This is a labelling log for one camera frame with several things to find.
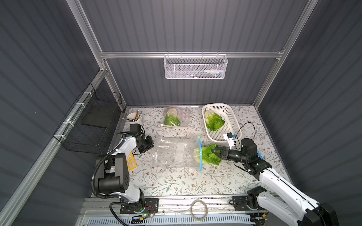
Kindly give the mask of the chinese cabbage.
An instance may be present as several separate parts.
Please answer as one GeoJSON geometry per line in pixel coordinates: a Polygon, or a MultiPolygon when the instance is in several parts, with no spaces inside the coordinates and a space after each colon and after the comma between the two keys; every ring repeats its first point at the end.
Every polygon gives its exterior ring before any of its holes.
{"type": "MultiPolygon", "coordinates": [[[[215,155],[212,150],[217,148],[216,144],[210,145],[208,147],[202,147],[202,163],[219,166],[221,163],[221,158],[215,155]]],[[[194,149],[193,158],[197,163],[201,163],[201,153],[199,147],[194,149]]]]}
{"type": "Polygon", "coordinates": [[[181,126],[181,122],[178,119],[178,112],[176,108],[169,108],[165,115],[164,125],[167,126],[181,126]]]}
{"type": "Polygon", "coordinates": [[[225,121],[222,119],[222,117],[212,110],[205,111],[204,117],[206,127],[211,131],[217,131],[225,124],[225,121]]]}

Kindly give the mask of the clear zip-top bag blue seal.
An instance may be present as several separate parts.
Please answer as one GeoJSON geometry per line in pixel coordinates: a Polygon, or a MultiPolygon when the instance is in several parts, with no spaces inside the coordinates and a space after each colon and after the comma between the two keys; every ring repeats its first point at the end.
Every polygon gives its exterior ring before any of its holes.
{"type": "Polygon", "coordinates": [[[163,137],[155,141],[151,150],[153,165],[165,168],[200,167],[199,140],[197,138],[163,137]]]}

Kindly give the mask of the clear zip-top bag white seal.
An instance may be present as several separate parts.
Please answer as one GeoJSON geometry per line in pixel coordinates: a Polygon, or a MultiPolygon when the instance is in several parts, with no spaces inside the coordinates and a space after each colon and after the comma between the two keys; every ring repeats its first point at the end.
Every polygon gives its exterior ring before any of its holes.
{"type": "Polygon", "coordinates": [[[165,111],[164,111],[164,117],[163,117],[163,120],[161,121],[161,126],[162,127],[165,127],[165,128],[168,128],[168,129],[173,129],[173,130],[191,130],[191,129],[194,129],[194,126],[191,122],[191,111],[190,109],[188,108],[185,108],[185,107],[168,107],[165,111]],[[178,112],[178,119],[180,120],[181,122],[181,126],[167,126],[167,125],[164,125],[164,120],[165,120],[165,115],[166,115],[166,112],[169,108],[176,108],[177,109],[177,112],[178,112]]]}

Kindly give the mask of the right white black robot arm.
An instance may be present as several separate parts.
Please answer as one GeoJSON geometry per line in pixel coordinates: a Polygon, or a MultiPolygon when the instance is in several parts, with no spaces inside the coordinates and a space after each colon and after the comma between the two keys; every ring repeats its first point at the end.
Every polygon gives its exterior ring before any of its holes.
{"type": "Polygon", "coordinates": [[[289,226],[337,226],[337,213],[327,203],[309,197],[282,177],[272,165],[260,157],[252,139],[244,138],[240,149],[217,147],[212,153],[222,160],[241,163],[242,169],[256,180],[267,185],[278,197],[266,188],[257,186],[248,191],[244,203],[251,210],[265,209],[289,226]]]}

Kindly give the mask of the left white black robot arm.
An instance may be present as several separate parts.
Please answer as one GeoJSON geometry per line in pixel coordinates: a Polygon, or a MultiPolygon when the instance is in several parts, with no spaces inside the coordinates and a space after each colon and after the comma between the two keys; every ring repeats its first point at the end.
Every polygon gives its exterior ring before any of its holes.
{"type": "Polygon", "coordinates": [[[130,131],[120,132],[119,143],[108,153],[100,156],[91,177],[93,194],[101,199],[119,198],[127,204],[145,203],[143,191],[130,183],[127,157],[133,150],[140,153],[154,147],[151,136],[145,135],[140,124],[131,124],[130,131]]]}

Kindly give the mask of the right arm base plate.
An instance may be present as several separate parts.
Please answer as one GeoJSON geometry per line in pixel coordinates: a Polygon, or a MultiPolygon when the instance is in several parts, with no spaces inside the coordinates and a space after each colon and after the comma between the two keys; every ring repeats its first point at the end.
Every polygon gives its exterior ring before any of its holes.
{"type": "Polygon", "coordinates": [[[267,212],[261,207],[250,207],[247,202],[247,195],[235,195],[229,200],[229,204],[234,207],[235,211],[259,211],[267,212]]]}

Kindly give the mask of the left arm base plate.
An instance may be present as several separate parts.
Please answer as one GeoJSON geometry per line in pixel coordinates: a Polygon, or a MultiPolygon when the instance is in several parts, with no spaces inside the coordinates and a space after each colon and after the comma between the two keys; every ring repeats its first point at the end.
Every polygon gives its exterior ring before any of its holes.
{"type": "Polygon", "coordinates": [[[159,199],[146,198],[144,201],[122,204],[120,214],[143,214],[158,213],[159,199]]]}

